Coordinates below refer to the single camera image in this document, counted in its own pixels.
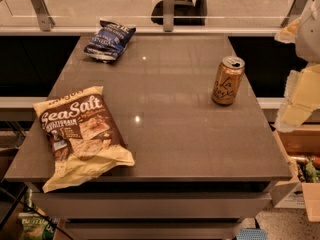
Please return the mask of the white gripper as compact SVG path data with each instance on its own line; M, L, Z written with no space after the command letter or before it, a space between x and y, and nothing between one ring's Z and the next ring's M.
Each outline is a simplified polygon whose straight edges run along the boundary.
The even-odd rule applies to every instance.
M315 0L301 18L278 32L274 39L294 43L298 57L310 63L320 63L320 0ZM292 132L320 108L320 64L291 70L286 81L284 101L277 112L274 127L283 133Z

